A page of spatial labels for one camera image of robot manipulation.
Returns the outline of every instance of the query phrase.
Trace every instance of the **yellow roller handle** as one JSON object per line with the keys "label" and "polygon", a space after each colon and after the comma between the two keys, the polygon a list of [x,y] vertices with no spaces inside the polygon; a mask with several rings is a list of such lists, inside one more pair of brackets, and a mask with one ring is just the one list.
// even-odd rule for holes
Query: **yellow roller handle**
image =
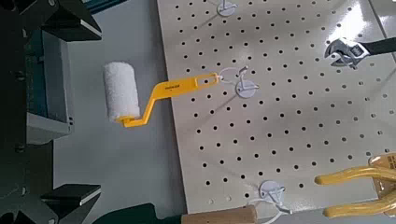
{"label": "yellow roller handle", "polygon": [[121,122],[126,128],[145,125],[149,122],[149,117],[151,115],[155,101],[179,96],[191,91],[198,91],[203,88],[214,86],[218,83],[219,76],[217,73],[159,83],[154,87],[154,90],[151,93],[151,96],[148,100],[148,105],[146,106],[145,114],[143,115],[142,119],[124,117],[119,118],[118,121]]}

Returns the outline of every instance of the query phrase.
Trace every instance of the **gray surface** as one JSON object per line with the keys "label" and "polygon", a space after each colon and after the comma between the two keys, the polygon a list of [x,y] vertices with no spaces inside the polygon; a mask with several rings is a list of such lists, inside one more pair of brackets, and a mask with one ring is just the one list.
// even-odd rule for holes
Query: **gray surface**
{"label": "gray surface", "polygon": [[102,185],[85,223],[128,206],[154,203],[159,217],[185,212],[177,141],[169,100],[158,102],[145,127],[125,129],[106,117],[103,65],[131,63],[141,107],[166,80],[155,1],[134,0],[95,16],[103,40],[69,44],[75,132],[55,141],[54,187]]}
{"label": "gray surface", "polygon": [[42,145],[71,133],[68,123],[27,113],[26,140],[28,144]]}
{"label": "gray surface", "polygon": [[[381,30],[386,38],[396,36],[396,2],[394,1],[375,1],[369,0],[376,18],[381,21]],[[396,53],[392,53],[393,59],[396,61]]]}
{"label": "gray surface", "polygon": [[68,123],[73,119],[70,62],[67,43],[43,32],[47,109],[49,119]]}

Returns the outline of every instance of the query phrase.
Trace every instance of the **yellow pliers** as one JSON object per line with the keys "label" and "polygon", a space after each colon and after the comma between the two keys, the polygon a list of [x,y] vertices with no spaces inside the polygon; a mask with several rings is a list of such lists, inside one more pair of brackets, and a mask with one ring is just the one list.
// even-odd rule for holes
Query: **yellow pliers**
{"label": "yellow pliers", "polygon": [[[369,166],[360,166],[349,168],[341,172],[330,175],[319,175],[315,178],[315,183],[319,185],[331,185],[346,182],[351,179],[361,177],[372,177],[375,182],[375,187],[378,193],[379,200],[366,203],[351,203],[344,205],[337,205],[324,209],[323,215],[325,217],[357,217],[357,216],[371,216],[396,210],[396,170],[394,170],[396,154],[389,154],[371,158]],[[388,189],[383,189],[384,182]]]}

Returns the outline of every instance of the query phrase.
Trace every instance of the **white roller cover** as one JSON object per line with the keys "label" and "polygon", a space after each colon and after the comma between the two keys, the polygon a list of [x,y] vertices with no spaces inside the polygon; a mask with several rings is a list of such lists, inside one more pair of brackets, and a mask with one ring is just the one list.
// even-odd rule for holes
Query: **white roller cover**
{"label": "white roller cover", "polygon": [[119,117],[140,117],[134,69],[128,63],[105,65],[104,81],[106,89],[107,114],[110,120]]}

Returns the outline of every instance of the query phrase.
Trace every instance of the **white pegboard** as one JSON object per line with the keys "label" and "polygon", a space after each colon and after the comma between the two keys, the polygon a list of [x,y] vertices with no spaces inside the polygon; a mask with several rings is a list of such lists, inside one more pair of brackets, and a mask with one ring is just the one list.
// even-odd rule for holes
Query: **white pegboard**
{"label": "white pegboard", "polygon": [[232,2],[237,10],[222,18],[214,0],[158,1],[169,79],[248,65],[261,86],[250,99],[224,84],[173,99],[189,212],[244,205],[268,179],[285,185],[295,212],[375,198],[370,179],[313,181],[396,144],[392,57],[367,58],[356,71],[323,58],[338,37],[384,38],[369,2]]}

